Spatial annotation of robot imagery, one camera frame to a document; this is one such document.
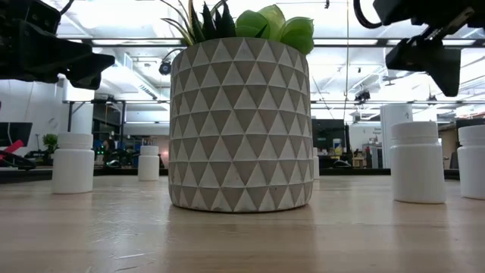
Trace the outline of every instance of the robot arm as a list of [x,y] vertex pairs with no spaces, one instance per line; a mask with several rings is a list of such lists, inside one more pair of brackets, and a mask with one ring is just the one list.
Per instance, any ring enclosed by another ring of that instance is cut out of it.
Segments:
[[59,12],[41,0],[0,0],[0,79],[57,83],[64,74],[74,87],[99,88],[114,57],[56,37],[72,2]]
[[365,19],[360,0],[354,0],[355,16],[362,26],[377,28],[411,19],[413,25],[427,24],[420,35],[403,39],[386,56],[389,69],[426,71],[445,96],[457,96],[460,84],[461,50],[443,46],[443,38],[454,34],[464,25],[485,27],[483,0],[375,0],[382,23]]

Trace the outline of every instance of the red object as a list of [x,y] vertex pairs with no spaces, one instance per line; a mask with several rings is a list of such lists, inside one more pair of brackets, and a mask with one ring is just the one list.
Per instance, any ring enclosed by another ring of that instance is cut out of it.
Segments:
[[14,142],[14,144],[7,147],[7,149],[5,149],[4,151],[9,152],[9,153],[13,153],[13,152],[17,151],[18,149],[20,149],[22,147],[23,147],[22,140],[17,140],[17,141]]

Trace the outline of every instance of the person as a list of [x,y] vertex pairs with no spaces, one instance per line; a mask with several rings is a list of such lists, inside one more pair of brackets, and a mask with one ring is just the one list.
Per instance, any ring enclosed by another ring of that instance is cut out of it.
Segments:
[[106,152],[113,152],[116,149],[116,144],[114,143],[114,140],[111,139],[103,141],[103,146],[105,147]]

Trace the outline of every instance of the plant pot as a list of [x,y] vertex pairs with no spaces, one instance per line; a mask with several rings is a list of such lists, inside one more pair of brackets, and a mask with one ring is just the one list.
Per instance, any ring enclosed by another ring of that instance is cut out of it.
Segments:
[[304,55],[265,39],[211,40],[174,59],[171,82],[174,205],[272,212],[308,203],[314,170]]

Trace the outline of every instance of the succulent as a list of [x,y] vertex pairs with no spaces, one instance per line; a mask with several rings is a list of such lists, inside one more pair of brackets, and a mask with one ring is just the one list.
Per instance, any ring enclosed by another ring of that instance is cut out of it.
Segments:
[[[234,23],[226,3],[227,0],[219,1],[211,10],[204,3],[203,23],[201,23],[192,0],[189,0],[189,12],[185,10],[179,0],[183,13],[166,0],[160,1],[173,8],[183,19],[184,26],[170,18],[162,20],[175,27],[182,34],[188,46],[210,39],[254,37],[287,44],[298,49],[304,55],[310,53],[314,48],[313,20],[307,17],[294,17],[286,20],[277,5],[267,6],[258,12],[244,11]],[[222,14],[218,10],[220,6],[224,6]]]

